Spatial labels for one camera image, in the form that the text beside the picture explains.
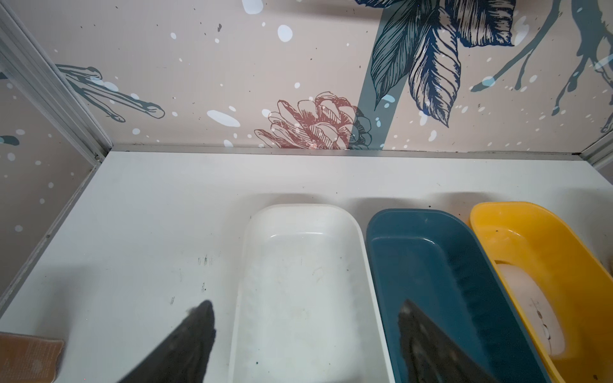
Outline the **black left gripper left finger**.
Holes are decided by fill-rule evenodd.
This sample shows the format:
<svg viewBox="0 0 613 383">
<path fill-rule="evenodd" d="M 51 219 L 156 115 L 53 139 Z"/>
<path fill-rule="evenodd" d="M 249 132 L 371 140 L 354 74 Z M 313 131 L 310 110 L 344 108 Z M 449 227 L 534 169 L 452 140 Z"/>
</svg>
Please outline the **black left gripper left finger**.
<svg viewBox="0 0 613 383">
<path fill-rule="evenodd" d="M 205 300 L 121 381 L 202 383 L 215 339 L 213 305 Z"/>
</svg>

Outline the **pink mouse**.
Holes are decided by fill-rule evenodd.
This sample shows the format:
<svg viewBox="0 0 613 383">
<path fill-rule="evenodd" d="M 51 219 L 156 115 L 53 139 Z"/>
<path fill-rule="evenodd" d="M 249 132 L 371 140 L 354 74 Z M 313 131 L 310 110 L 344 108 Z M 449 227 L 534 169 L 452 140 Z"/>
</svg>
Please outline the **pink mouse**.
<svg viewBox="0 0 613 383">
<path fill-rule="evenodd" d="M 526 314 L 530 326 L 549 356 L 563 354 L 566 349 L 564 332 L 550 302 L 532 277 L 523 269 L 498 263 L 513 296 Z"/>
</svg>

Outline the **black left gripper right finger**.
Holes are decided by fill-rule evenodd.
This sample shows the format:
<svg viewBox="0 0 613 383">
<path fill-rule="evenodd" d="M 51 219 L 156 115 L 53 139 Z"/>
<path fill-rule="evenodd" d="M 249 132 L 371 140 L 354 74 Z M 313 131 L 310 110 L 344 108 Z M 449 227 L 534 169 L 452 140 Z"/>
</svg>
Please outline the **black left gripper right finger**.
<svg viewBox="0 0 613 383">
<path fill-rule="evenodd" d="M 408 381 L 496 381 L 412 301 L 402 304 L 397 323 Z"/>
</svg>

